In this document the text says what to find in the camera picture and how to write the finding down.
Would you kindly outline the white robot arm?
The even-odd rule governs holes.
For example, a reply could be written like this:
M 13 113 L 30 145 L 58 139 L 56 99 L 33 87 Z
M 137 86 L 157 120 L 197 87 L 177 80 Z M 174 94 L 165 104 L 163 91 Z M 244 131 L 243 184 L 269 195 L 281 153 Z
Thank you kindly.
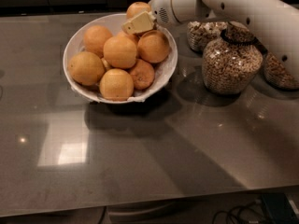
M 151 0 L 151 11 L 126 21 L 128 34 L 187 21 L 238 21 L 299 79 L 299 10 L 280 0 Z

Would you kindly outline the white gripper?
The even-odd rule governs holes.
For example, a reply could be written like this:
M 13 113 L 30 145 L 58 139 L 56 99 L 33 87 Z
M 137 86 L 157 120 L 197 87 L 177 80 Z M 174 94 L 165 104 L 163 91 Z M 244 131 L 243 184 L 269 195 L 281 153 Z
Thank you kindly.
M 155 20 L 167 27 L 200 21 L 206 17 L 206 6 L 202 0 L 150 0 L 149 5 L 152 13 L 142 11 L 121 26 L 126 34 L 137 35 L 150 31 L 155 27 Z

